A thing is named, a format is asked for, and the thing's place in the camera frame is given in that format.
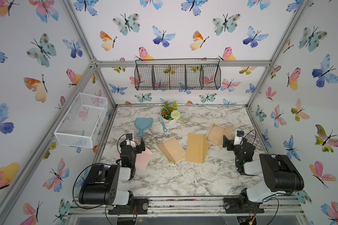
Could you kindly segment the lined letter paper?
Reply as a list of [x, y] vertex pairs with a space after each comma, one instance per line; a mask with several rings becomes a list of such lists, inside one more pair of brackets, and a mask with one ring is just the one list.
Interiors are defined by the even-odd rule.
[[212, 123], [207, 134], [206, 139], [210, 144], [215, 146], [222, 146], [223, 137], [226, 136], [227, 139], [231, 139], [233, 133], [234, 125], [229, 125], [226, 127], [220, 126], [216, 123]]
[[186, 158], [186, 151], [175, 137], [156, 144], [170, 163], [177, 164]]

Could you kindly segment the brown kraft envelope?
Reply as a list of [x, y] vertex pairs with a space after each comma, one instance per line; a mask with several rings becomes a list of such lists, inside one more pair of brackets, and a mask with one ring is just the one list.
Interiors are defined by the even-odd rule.
[[186, 161], [203, 164], [206, 159], [210, 143], [205, 135], [188, 134]]

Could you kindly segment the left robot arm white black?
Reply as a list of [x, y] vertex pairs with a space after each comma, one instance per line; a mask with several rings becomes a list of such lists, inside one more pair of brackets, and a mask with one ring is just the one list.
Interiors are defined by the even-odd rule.
[[137, 155], [146, 150], [143, 138], [140, 144], [134, 147], [131, 145], [132, 142], [127, 139], [120, 143], [118, 163], [91, 166], [78, 195], [80, 204], [134, 206], [132, 192], [118, 189], [119, 181], [129, 181], [134, 178]]

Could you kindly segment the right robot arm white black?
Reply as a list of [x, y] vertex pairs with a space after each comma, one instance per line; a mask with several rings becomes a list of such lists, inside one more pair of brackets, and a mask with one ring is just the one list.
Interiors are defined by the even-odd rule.
[[290, 195], [304, 189], [304, 180], [287, 155], [260, 154], [253, 160], [255, 146], [240, 135], [229, 140], [223, 136], [223, 147], [235, 155], [240, 175], [263, 175], [263, 181], [241, 191], [244, 203], [262, 203], [278, 195]]

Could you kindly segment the white pot with flowers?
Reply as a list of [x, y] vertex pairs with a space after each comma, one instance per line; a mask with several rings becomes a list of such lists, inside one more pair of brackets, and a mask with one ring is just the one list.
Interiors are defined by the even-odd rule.
[[182, 117], [181, 112], [178, 110], [178, 104], [176, 101], [168, 102], [165, 101], [161, 105], [160, 118], [166, 120], [166, 123], [169, 124], [171, 121], [181, 121], [185, 125], [185, 119]]

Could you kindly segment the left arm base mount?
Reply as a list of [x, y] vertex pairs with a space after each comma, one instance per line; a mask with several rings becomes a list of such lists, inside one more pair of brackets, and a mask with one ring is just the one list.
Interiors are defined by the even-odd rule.
[[149, 200], [146, 198], [133, 198], [127, 205], [116, 205], [113, 209], [106, 210], [108, 215], [146, 215], [149, 208]]

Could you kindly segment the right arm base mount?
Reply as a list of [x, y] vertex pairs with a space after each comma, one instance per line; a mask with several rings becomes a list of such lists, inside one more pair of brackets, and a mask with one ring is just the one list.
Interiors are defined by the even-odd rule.
[[223, 199], [226, 214], [264, 213], [262, 203], [254, 203], [246, 197], [227, 197]]

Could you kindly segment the white mesh wall basket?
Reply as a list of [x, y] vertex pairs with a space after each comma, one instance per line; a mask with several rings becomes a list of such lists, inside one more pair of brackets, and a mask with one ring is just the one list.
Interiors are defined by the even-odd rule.
[[107, 109], [107, 98], [81, 92], [77, 94], [54, 131], [58, 143], [93, 148]]

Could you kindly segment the aluminium front rail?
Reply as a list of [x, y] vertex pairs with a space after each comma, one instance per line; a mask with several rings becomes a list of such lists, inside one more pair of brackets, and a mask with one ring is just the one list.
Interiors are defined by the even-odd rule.
[[[294, 196], [274, 197], [263, 202], [262, 207], [264, 213], [244, 213], [244, 214], [226, 214], [223, 207], [223, 199], [227, 197], [136, 197], [146, 198], [149, 200], [149, 208], [146, 215], [138, 216], [221, 216], [221, 215], [272, 215], [275, 212], [278, 214], [296, 214], [300, 213], [301, 206], [299, 201]], [[90, 206], [83, 206], [79, 208], [74, 206], [69, 215], [72, 217], [94, 217], [94, 216], [116, 216], [108, 215], [106, 210], [108, 207], [100, 206], [91, 208]]]

